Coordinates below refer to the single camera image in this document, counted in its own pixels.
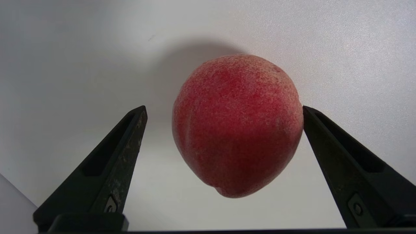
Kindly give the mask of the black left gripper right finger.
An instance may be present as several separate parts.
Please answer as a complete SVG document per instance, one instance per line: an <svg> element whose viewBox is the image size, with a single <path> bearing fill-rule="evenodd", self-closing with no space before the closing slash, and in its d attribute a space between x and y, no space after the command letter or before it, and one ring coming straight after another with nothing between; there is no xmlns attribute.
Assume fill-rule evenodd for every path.
<svg viewBox="0 0 416 234"><path fill-rule="evenodd" d="M349 229L415 228L416 187L317 109L304 132Z"/></svg>

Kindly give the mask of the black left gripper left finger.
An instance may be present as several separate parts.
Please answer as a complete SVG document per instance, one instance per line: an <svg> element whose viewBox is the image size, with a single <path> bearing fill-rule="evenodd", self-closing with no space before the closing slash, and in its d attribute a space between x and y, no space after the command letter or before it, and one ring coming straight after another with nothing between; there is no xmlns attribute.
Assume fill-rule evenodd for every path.
<svg viewBox="0 0 416 234"><path fill-rule="evenodd" d="M39 233L122 233L123 209L147 125L147 110L129 111L33 213Z"/></svg>

